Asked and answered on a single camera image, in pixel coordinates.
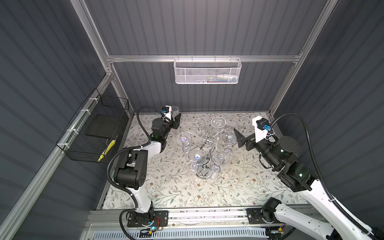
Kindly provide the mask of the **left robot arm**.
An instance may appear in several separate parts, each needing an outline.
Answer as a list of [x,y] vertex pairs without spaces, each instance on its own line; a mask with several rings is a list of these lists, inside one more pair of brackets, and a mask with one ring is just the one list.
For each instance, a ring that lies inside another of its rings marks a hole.
[[115,188],[129,194],[134,207],[128,210],[132,219],[142,225],[151,225],[155,219],[153,202],[148,198],[144,183],[148,160],[164,151],[172,129],[178,129],[182,114],[162,112],[162,117],[152,121],[149,141],[143,145],[123,148],[118,151],[107,167],[108,182]]

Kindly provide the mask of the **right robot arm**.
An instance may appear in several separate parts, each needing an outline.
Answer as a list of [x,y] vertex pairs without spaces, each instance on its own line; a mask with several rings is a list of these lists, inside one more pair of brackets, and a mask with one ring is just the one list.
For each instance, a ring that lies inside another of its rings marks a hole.
[[382,240],[384,233],[371,228],[349,212],[340,202],[327,195],[320,179],[297,161],[300,146],[291,137],[283,136],[271,143],[257,135],[243,136],[234,131],[239,147],[256,149],[277,177],[294,193],[306,199],[325,219],[318,221],[296,211],[276,198],[269,198],[260,212],[248,211],[249,218],[267,224],[284,223],[317,240]]

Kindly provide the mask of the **clear champagne flute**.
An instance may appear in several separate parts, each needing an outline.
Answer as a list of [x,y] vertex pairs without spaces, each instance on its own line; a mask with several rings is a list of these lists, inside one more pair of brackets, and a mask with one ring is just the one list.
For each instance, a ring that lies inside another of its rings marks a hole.
[[197,118],[197,119],[194,120],[194,125],[196,127],[203,126],[203,125],[205,125],[205,121],[203,119],[201,119],[201,118]]
[[179,111],[179,107],[177,106],[172,106],[172,109],[171,109],[171,117],[173,119],[176,118],[177,115],[179,115],[180,111]]

